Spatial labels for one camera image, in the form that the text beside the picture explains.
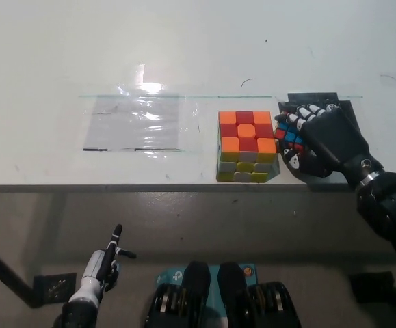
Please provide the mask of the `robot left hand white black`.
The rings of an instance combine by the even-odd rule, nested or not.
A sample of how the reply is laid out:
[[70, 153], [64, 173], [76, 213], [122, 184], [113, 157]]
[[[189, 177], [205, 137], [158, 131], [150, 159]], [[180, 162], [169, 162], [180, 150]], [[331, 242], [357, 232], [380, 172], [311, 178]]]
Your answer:
[[73, 294], [68, 302], [82, 301], [99, 307], [105, 291], [111, 290], [117, 282], [120, 273], [120, 264], [116, 256], [126, 256], [136, 259], [137, 255], [132, 251], [118, 246], [122, 234], [122, 225], [118, 224], [108, 245], [104, 249], [96, 250], [88, 261], [81, 278], [78, 291]]

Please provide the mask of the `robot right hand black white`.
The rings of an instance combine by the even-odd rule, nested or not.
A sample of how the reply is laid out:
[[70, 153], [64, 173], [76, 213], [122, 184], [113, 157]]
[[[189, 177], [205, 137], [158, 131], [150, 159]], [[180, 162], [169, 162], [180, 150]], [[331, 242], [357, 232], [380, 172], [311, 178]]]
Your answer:
[[332, 172], [340, 172], [355, 189], [384, 173], [383, 165], [371, 155], [365, 138], [336, 104], [300, 105], [293, 111], [286, 107], [275, 120], [293, 129], [295, 136], [304, 142], [303, 149], [298, 150], [293, 141], [278, 140], [283, 161], [294, 175], [325, 178]]

